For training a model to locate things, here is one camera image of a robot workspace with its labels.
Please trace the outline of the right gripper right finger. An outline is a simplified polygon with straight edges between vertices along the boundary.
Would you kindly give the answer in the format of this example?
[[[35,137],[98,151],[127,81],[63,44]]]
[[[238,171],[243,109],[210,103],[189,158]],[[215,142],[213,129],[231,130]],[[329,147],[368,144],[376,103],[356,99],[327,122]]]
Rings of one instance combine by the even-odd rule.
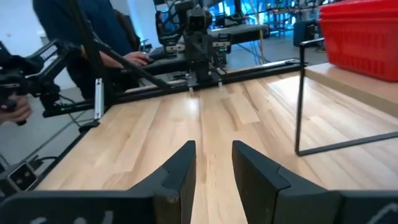
[[[339,196],[233,141],[234,178],[248,223],[334,223]]]

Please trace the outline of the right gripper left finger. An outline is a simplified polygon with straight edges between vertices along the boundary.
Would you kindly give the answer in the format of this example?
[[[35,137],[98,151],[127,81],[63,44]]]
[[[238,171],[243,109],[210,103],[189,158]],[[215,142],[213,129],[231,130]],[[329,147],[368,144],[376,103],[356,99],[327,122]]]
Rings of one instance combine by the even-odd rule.
[[[129,189],[129,223],[190,224],[196,184],[196,144],[187,141],[153,173]]]

